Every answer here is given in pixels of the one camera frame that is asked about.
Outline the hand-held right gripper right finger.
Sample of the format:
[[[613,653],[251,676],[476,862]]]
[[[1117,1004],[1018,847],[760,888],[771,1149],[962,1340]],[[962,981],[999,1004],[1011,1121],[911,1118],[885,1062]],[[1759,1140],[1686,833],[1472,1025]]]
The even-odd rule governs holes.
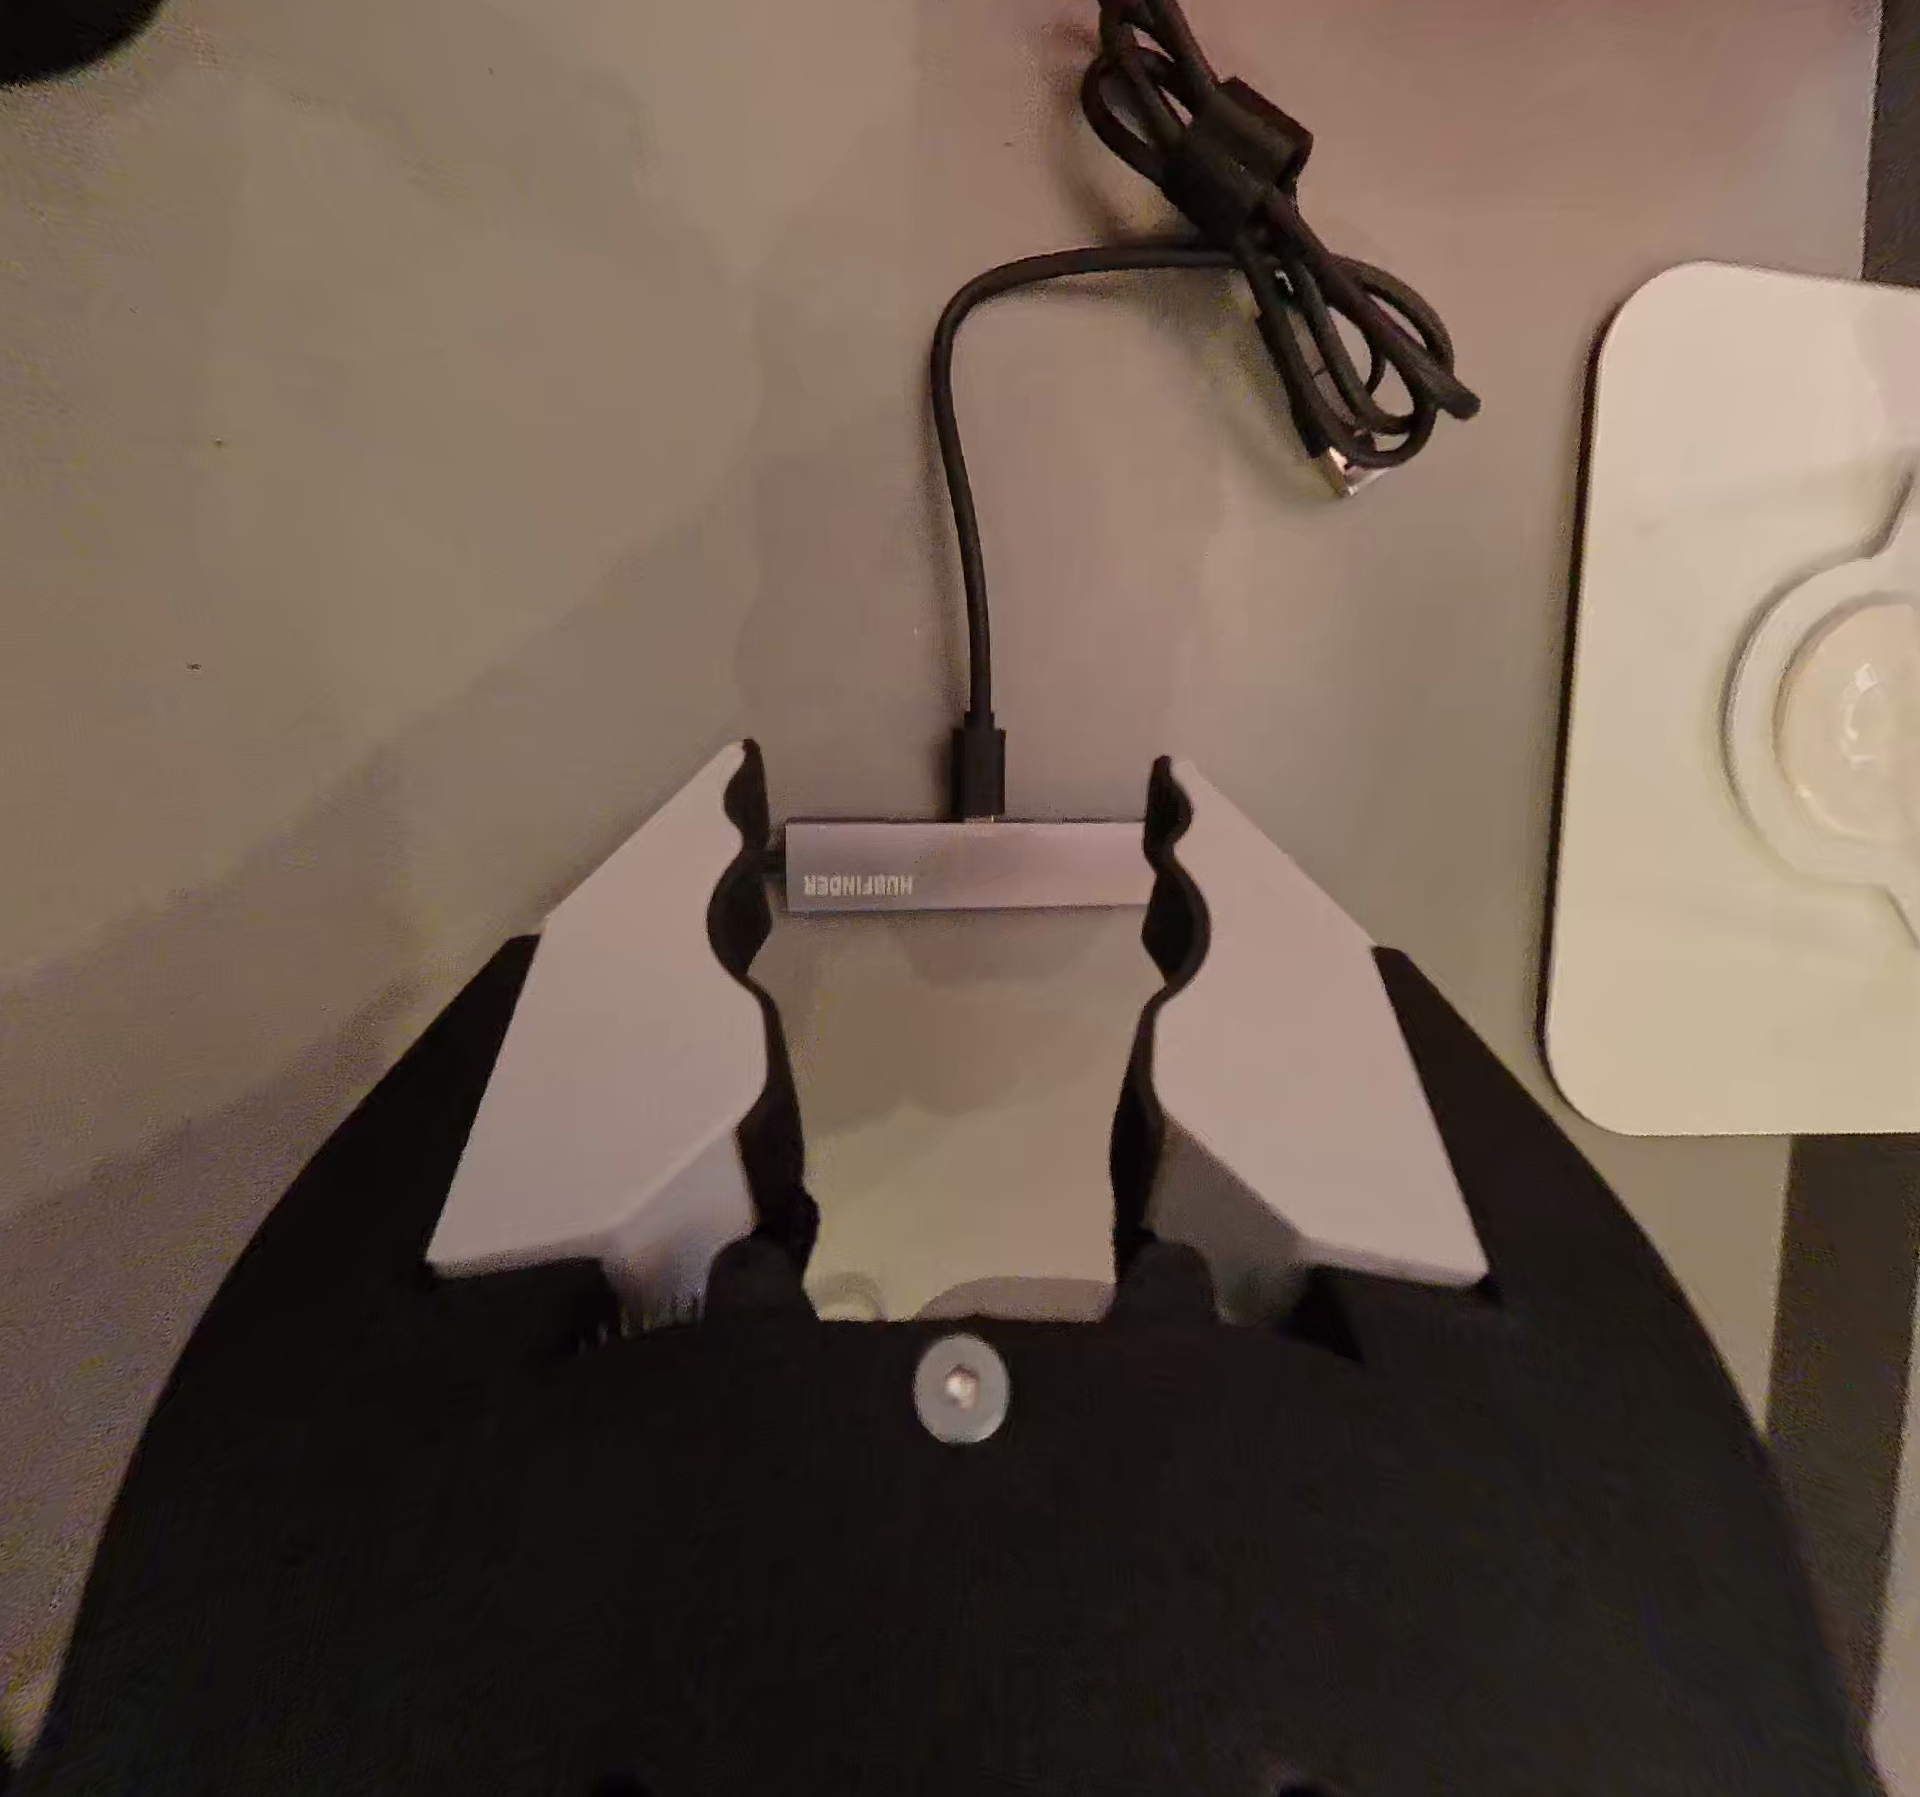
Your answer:
[[[1161,985],[1114,1114],[1117,1295],[1174,1252],[1229,1320],[1315,1272],[1488,1280],[1364,928],[1187,760],[1153,764],[1142,852]]]

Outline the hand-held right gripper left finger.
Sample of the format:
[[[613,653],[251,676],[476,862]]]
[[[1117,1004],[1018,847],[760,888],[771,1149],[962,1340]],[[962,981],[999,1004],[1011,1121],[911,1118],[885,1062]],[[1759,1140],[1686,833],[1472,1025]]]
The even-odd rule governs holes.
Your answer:
[[[444,1279],[602,1268],[628,1309],[690,1309],[760,1239],[804,1277],[819,1209],[783,1017],[771,805],[721,750],[542,920],[426,1246]]]

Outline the grey usb hub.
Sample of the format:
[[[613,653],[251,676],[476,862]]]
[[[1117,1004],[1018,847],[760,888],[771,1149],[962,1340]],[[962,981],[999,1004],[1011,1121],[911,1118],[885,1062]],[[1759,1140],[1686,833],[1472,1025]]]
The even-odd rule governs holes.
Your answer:
[[[1137,820],[847,821],[783,828],[796,916],[1122,909],[1150,900]]]

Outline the white stand base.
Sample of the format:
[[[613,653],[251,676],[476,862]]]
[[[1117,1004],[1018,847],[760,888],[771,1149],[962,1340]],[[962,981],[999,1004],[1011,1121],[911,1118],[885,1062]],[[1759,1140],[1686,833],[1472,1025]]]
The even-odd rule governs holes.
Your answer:
[[[1916,1137],[1913,285],[1662,273],[1583,431],[1544,1056],[1631,1138]]]

